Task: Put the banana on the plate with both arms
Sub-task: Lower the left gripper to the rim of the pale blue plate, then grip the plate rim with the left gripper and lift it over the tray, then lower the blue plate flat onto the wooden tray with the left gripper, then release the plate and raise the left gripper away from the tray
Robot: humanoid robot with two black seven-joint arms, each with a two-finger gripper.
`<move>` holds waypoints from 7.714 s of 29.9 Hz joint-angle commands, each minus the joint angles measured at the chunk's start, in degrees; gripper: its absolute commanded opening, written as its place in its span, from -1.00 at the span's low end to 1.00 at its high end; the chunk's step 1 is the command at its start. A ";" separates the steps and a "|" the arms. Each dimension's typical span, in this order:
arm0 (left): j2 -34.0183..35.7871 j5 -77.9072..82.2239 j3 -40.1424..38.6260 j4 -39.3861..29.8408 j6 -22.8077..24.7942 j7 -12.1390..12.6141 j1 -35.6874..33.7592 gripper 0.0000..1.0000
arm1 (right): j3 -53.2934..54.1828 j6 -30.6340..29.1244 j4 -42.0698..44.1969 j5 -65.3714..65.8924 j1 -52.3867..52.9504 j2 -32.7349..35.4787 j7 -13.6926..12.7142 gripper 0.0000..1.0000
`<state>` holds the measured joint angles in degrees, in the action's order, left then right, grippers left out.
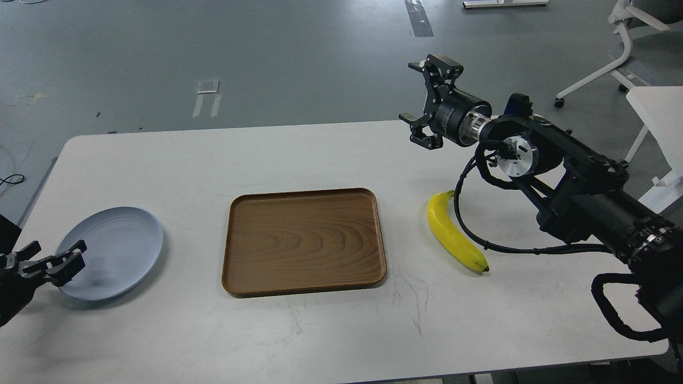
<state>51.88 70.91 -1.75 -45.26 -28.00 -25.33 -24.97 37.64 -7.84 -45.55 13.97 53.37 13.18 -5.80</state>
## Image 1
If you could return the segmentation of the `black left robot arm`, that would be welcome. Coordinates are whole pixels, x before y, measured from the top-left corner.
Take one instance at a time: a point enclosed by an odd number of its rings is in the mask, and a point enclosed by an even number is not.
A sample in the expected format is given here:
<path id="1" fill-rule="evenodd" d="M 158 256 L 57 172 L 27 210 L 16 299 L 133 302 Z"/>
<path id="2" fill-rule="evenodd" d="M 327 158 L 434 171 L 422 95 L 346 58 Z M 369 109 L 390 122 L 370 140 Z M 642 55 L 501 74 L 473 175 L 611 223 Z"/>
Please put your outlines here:
<path id="1" fill-rule="evenodd" d="M 82 239 L 66 251 L 31 260 L 41 252 L 41 244 L 32 241 L 14 250 L 22 229 L 1 216 L 1 326 L 6 325 L 34 298 L 46 283 L 63 287 L 85 267 L 83 253 L 87 245 Z"/>

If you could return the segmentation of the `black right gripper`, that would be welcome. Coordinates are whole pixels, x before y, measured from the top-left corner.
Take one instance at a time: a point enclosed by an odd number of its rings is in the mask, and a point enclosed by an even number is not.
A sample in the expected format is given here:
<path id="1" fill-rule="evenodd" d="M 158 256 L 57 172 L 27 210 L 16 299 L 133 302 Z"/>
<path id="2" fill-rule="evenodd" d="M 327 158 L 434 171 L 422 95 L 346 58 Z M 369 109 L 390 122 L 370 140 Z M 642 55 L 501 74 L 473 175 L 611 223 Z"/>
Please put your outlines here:
<path id="1" fill-rule="evenodd" d="M 471 113 L 492 116 L 492 106 L 475 95 L 455 87 L 464 72 L 464 66 L 444 54 L 428 54 L 420 62 L 409 62 L 408 68 L 422 74 L 427 89 L 427 102 L 432 102 L 434 111 L 424 112 L 422 117 L 410 113 L 399 114 L 399 119 L 408 124 L 410 141 L 427 150 L 443 146 L 443 138 L 461 147 L 468 147 L 478 140 L 470 133 Z"/>

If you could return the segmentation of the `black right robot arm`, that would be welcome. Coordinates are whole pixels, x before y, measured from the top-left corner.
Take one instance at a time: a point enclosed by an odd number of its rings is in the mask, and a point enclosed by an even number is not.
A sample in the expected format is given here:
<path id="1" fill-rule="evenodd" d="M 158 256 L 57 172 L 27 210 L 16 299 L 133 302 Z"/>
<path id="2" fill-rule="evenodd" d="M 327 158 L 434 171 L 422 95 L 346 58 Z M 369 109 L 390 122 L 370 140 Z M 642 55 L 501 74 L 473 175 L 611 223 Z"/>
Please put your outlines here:
<path id="1" fill-rule="evenodd" d="M 600 273 L 591 294 L 607 323 L 636 341 L 667 340 L 681 364 L 681 228 L 624 191 L 625 162 L 600 155 L 548 119 L 535 114 L 525 94 L 511 94 L 503 113 L 456 87 L 464 68 L 443 54 L 408 63 L 425 81 L 421 116 L 400 114 L 410 141 L 427 150 L 448 139 L 475 152 L 452 190 L 427 205 L 432 233 L 442 246 L 478 273 L 489 270 L 476 245 L 507 254 L 604 252 L 628 273 Z M 519 190 L 536 207 L 544 233 L 561 246 L 517 249 L 492 243 L 463 221 L 459 197 L 476 169 L 489 185 Z"/>

